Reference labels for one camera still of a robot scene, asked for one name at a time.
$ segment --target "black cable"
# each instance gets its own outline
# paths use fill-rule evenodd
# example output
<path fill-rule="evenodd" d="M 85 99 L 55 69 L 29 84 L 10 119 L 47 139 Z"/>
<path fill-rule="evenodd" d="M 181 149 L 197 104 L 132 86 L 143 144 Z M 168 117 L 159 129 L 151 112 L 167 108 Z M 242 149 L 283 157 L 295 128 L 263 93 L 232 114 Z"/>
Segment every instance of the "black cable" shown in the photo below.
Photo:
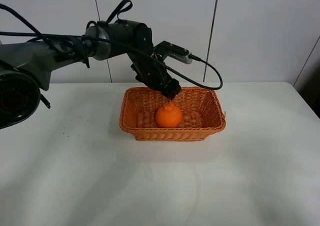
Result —
<path fill-rule="evenodd" d="M 125 9 L 122 9 L 119 11 L 119 13 L 121 12 L 125 12 L 125 11 L 128 11 L 131 7 L 132 7 L 132 2 L 130 0 L 128 0 L 128 2 L 130 2 L 130 5 L 125 8 Z M 122 5 L 123 3 L 128 3 L 126 0 L 123 0 L 122 3 L 119 4 L 118 7 L 123 7 L 124 5 Z M 102 39 L 102 38 L 98 38 L 99 36 L 99 29 L 98 29 L 98 25 L 96 22 L 94 21 L 90 21 L 88 22 L 86 28 L 88 28 L 91 24 L 94 24 L 94 26 L 96 27 L 96 37 L 93 38 L 93 37 L 89 37 L 89 36 L 66 36 L 66 35 L 54 35 L 54 34 L 42 34 L 40 31 L 38 31 L 33 25 L 31 25 L 24 17 L 22 17 L 21 15 L 19 15 L 19 13 L 17 13 L 15 10 L 11 9 L 10 7 L 7 7 L 3 4 L 0 4 L 0 9 L 2 10 L 5 10 L 9 13 L 11 13 L 13 16 L 15 16 L 16 18 L 18 18 L 21 22 L 23 22 L 28 28 L 30 28 L 33 32 L 33 33 L 14 33 L 14 32 L 0 32 L 0 35 L 3 35 L 3 36 L 27 36 L 27 37 L 36 37 L 36 38 L 33 38 L 31 39 L 30 41 L 38 41 L 38 40 L 43 40 L 48 46 L 50 49 L 54 50 L 55 52 L 57 52 L 58 54 L 62 54 L 63 56 L 69 58 L 69 56 L 67 56 L 65 53 L 59 51 L 55 46 L 53 46 L 50 42 L 50 39 L 51 40 L 57 40 L 57 41 L 61 41 L 63 43 L 66 43 L 66 44 L 69 44 L 71 45 L 71 47 L 74 49 L 75 52 L 78 52 L 78 50 L 76 50 L 76 48 L 70 43 L 70 41 L 72 40 L 71 37 L 75 37 L 75 38 L 83 38 L 83 39 L 89 39 L 89 40 L 92 40 L 92 41 L 100 41 L 100 42 L 107 42 L 107 43 L 111 43 L 111 44 L 116 44 L 116 45 L 119 45 L 123 48 L 126 48 L 128 51 L 134 53 L 134 54 L 137 54 L 137 55 L 140 55 L 142 57 L 145 57 L 149 60 L 152 60 L 154 61 L 155 63 L 157 63 L 158 65 L 166 68 L 167 70 L 173 72 L 174 74 L 176 74 L 177 76 L 187 80 L 188 82 L 191 82 L 192 84 L 198 86 L 198 87 L 201 87 L 201 88 L 205 88 L 205 89 L 208 89 L 208 90 L 218 90 L 220 89 L 222 86 L 223 86 L 223 80 L 222 80 L 222 77 L 220 75 L 220 73 L 217 71 L 216 68 L 214 68 L 212 65 L 210 65 L 208 62 L 205 62 L 204 60 L 202 60 L 201 58 L 199 57 L 196 57 L 194 55 L 190 55 L 189 57 L 191 59 L 194 59 L 196 61 L 200 61 L 204 64 L 206 64 L 207 66 L 211 67 L 217 74 L 217 76 L 219 77 L 219 80 L 220 80 L 220 85 L 218 87 L 208 87 L 208 86 L 205 86 L 205 85 L 202 85 L 198 82 L 195 82 L 194 80 L 186 77 L 185 75 L 181 74 L 180 72 L 172 69 L 171 67 L 168 67 L 165 63 L 163 62 L 160 62 L 158 61 L 156 58 L 153 58 L 151 57 L 150 55 L 134 48 L 134 47 L 131 47 L 131 46 L 128 46 L 126 44 L 123 44 L 123 43 L 120 43 L 120 42 L 117 42 L 117 41 L 112 41 L 112 40 L 108 40 L 108 39 Z"/>
<path fill-rule="evenodd" d="M 10 14 L 12 14 L 14 17 L 16 17 L 17 19 L 19 19 L 22 23 L 24 23 L 30 30 L 32 30 L 37 37 L 41 38 L 48 46 L 50 49 L 54 50 L 55 52 L 57 52 L 58 54 L 63 54 L 65 56 L 64 53 L 62 53 L 61 51 L 59 51 L 55 46 L 53 46 L 51 44 L 51 42 L 41 34 L 40 31 L 38 31 L 33 25 L 31 25 L 24 17 L 22 17 L 18 12 L 16 12 L 15 10 L 11 9 L 10 7 L 7 7 L 6 5 L 0 4 L 0 9 L 5 10 L 7 12 L 9 12 Z"/>
<path fill-rule="evenodd" d="M 34 37 L 34 36 L 36 36 L 33 33 L 14 33 L 14 32 L 11 32 L 9 34 L 10 34 L 10 36 L 19 36 L 19 37 L 21 37 L 21 36 L 23 36 L 23 37 Z M 6 35 L 8 35 L 8 33 L 7 32 L 0 32 L 0 35 L 6 36 Z M 57 39 L 57 38 L 72 37 L 72 36 L 55 35 L 55 34 L 44 34 L 44 35 L 46 37 L 48 37 L 48 38 L 53 39 L 53 40 Z M 192 83 L 192 84 L 194 84 L 194 85 L 196 85 L 198 87 L 204 88 L 204 89 L 219 90 L 223 86 L 223 80 L 222 80 L 222 77 L 221 77 L 220 73 L 218 72 L 218 70 L 216 68 L 214 68 L 214 66 L 212 66 L 211 64 L 207 63 L 206 61 L 204 61 L 204 60 L 202 60 L 199 57 L 196 57 L 194 55 L 190 55 L 190 58 L 206 64 L 207 66 L 209 66 L 210 68 L 212 68 L 216 72 L 216 74 L 217 74 L 217 76 L 219 77 L 219 80 L 220 80 L 220 85 L 218 87 L 208 87 L 208 86 L 202 85 L 202 84 L 200 84 L 200 83 L 198 83 L 198 82 L 186 77 L 185 75 L 181 74 L 180 72 L 176 71 L 175 69 L 167 66 L 166 64 L 162 63 L 161 61 L 158 61 L 156 58 L 153 58 L 150 55 L 148 55 L 148 54 L 146 54 L 146 53 L 144 53 L 144 52 L 142 52 L 142 51 L 140 51 L 140 50 L 138 50 L 138 49 L 136 49 L 134 47 L 128 46 L 126 44 L 123 44 L 123 43 L 120 43 L 120 42 L 116 42 L 116 41 L 112 41 L 112 40 L 108 40 L 108 39 L 94 38 L 94 37 L 89 37 L 89 36 L 74 36 L 74 37 L 84 38 L 84 39 L 88 39 L 88 40 L 92 40 L 92 41 L 107 42 L 107 43 L 112 43 L 112 44 L 116 44 L 116 45 L 119 45 L 121 47 L 124 47 L 124 48 L 128 49 L 128 51 L 130 51 L 132 53 L 135 53 L 135 54 L 138 54 L 140 56 L 148 58 L 149 60 L 152 60 L 152 61 L 156 62 L 158 65 L 160 65 L 160 66 L 166 68 L 167 70 L 173 72 L 177 76 L 185 79 L 186 81 L 188 81 L 188 82 L 190 82 L 190 83 Z"/>
<path fill-rule="evenodd" d="M 120 4 L 115 8 L 115 10 L 111 13 L 111 15 L 108 17 L 108 19 L 105 21 L 107 24 L 109 24 L 114 17 L 116 16 L 119 19 L 119 15 L 123 12 L 129 11 L 133 7 L 132 1 L 131 0 L 123 0 L 120 2 Z"/>

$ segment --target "wicker basket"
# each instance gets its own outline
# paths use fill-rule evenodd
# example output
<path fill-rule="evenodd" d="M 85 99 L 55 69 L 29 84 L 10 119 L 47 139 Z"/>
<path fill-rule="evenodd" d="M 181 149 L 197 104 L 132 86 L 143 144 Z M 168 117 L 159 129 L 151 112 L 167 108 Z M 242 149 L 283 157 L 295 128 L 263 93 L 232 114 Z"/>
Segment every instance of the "wicker basket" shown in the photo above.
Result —
<path fill-rule="evenodd" d="M 128 89 L 122 103 L 120 128 L 138 141 L 202 141 L 226 126 L 214 91 L 184 87 L 173 100 L 183 114 L 179 127 L 159 128 L 155 114 L 168 101 L 160 92 L 146 87 Z"/>

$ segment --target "woven basket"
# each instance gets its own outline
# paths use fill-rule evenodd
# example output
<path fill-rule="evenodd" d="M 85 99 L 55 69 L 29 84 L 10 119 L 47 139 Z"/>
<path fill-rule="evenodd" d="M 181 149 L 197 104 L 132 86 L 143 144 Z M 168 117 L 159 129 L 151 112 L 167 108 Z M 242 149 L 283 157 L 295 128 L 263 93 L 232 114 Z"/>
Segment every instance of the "woven basket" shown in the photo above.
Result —
<path fill-rule="evenodd" d="M 130 88 L 124 94 L 120 128 L 138 141 L 202 141 L 226 126 L 225 117 L 214 91 L 184 87 L 172 101 L 182 110 L 178 128 L 159 128 L 157 109 L 169 100 L 146 87 Z"/>

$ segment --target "white wall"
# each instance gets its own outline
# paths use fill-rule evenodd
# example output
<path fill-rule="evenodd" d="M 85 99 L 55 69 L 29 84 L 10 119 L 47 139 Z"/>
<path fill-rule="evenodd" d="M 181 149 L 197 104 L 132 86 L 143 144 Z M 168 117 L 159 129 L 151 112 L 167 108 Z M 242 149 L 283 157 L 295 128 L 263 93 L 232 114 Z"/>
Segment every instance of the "white wall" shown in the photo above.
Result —
<path fill-rule="evenodd" d="M 95 0 L 0 0 L 42 33 L 83 35 L 90 20 L 98 20 Z M 31 32 L 8 12 L 0 10 L 0 31 Z M 28 38 L 0 37 L 3 44 L 25 42 Z M 91 68 L 75 63 L 54 71 L 52 82 L 110 82 L 107 62 L 90 60 Z"/>
<path fill-rule="evenodd" d="M 121 0 L 97 0 L 105 20 Z M 206 59 L 215 0 L 132 0 L 122 18 L 146 23 L 153 42 L 170 41 Z M 82 35 L 89 20 L 98 20 L 95 0 L 0 0 L 41 32 Z M 319 0 L 219 0 L 209 62 L 225 81 L 293 83 L 319 36 Z M 28 32 L 17 19 L 0 11 L 0 30 Z M 25 38 L 0 37 L 3 43 Z M 76 63 L 52 74 L 52 82 L 109 82 L 107 62 Z M 204 65 L 166 63 L 196 81 Z M 131 82 L 135 73 L 127 55 L 109 60 L 114 82 Z M 207 70 L 206 81 L 217 77 Z"/>
<path fill-rule="evenodd" d="M 121 0 L 97 0 L 100 16 L 106 20 Z M 169 41 L 206 58 L 215 0 L 132 0 L 133 8 L 121 18 L 146 23 L 152 29 L 154 45 Z M 204 77 L 204 65 L 186 65 L 166 59 L 168 65 L 196 81 Z M 113 82 L 133 82 L 135 72 L 127 55 L 109 59 Z"/>
<path fill-rule="evenodd" d="M 320 32 L 320 0 L 218 0 L 209 61 L 225 81 L 293 83 Z M 208 71 L 205 80 L 217 78 Z"/>

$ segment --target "basket rim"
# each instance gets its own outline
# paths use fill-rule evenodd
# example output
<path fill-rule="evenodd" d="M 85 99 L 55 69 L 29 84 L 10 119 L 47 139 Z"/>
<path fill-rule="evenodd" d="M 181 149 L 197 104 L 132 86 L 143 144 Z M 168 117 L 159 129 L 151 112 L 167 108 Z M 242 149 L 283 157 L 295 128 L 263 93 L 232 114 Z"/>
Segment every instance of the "basket rim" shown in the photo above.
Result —
<path fill-rule="evenodd" d="M 126 127 L 124 125 L 124 111 L 123 110 L 126 107 L 126 102 L 127 102 L 127 98 L 129 93 L 131 93 L 132 91 L 139 91 L 139 90 L 151 90 L 148 87 L 132 87 L 129 88 L 125 91 L 124 93 L 124 97 L 123 97 L 123 101 L 122 101 L 122 107 L 121 107 L 121 113 L 120 113 L 120 120 L 119 120 L 119 126 L 123 131 L 159 131 L 159 132 L 174 132 L 174 131 L 188 131 L 188 132 L 198 132 L 198 131 L 222 131 L 224 130 L 224 128 L 226 127 L 226 119 L 225 119 L 225 115 L 222 112 L 222 108 L 221 108 L 221 104 L 218 100 L 218 97 L 215 93 L 215 91 L 210 91 L 204 88 L 200 88 L 200 87 L 182 87 L 182 89 L 188 89 L 188 90 L 200 90 L 200 91 L 204 91 L 204 92 L 208 92 L 210 93 L 214 98 L 214 102 L 217 105 L 217 107 L 219 108 L 218 110 L 218 114 L 219 114 L 219 122 L 220 125 L 217 127 L 174 127 L 174 128 L 165 128 L 165 127 L 146 127 L 146 128 L 137 128 L 137 127 Z"/>

